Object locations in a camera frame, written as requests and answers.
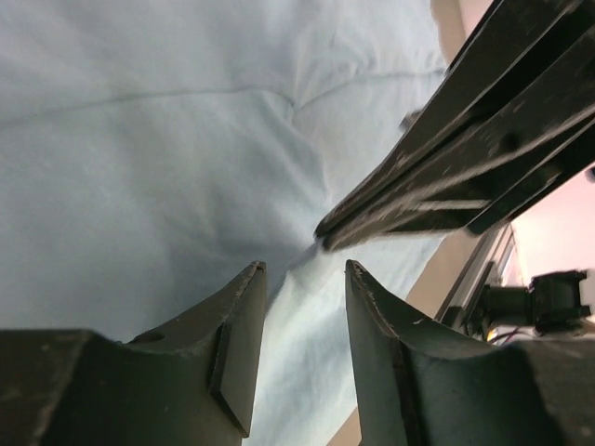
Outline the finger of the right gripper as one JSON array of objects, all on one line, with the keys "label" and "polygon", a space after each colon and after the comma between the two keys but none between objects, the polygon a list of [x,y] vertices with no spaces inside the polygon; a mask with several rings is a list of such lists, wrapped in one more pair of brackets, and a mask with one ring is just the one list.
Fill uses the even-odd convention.
[{"label": "finger of the right gripper", "polygon": [[495,1],[389,156],[315,233],[482,234],[593,161],[593,3]]},{"label": "finger of the right gripper", "polygon": [[594,49],[570,46],[535,76],[522,58],[472,101],[460,62],[381,166],[323,221],[338,251],[392,233],[483,233],[594,159]]}]

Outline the blue t shirt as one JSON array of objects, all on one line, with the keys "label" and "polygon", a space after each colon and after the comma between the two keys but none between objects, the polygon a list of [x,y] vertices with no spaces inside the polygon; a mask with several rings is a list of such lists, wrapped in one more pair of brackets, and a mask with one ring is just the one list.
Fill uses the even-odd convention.
[{"label": "blue t shirt", "polygon": [[264,261],[251,445],[356,406],[344,264],[406,296],[440,239],[319,221],[443,79],[427,1],[5,1],[1,324],[127,340]]}]

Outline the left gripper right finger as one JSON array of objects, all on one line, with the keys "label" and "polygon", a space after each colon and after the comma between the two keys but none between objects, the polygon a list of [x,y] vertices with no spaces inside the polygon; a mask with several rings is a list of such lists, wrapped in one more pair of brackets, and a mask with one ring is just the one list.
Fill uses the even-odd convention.
[{"label": "left gripper right finger", "polygon": [[469,338],[345,266],[365,445],[590,445],[594,343]]}]

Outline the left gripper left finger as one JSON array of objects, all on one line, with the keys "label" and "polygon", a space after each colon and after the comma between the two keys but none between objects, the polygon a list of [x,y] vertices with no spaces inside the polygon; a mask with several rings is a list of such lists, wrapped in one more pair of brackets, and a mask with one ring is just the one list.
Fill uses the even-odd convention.
[{"label": "left gripper left finger", "polygon": [[1,333],[5,445],[238,445],[249,436],[267,299],[261,262],[128,343]]}]

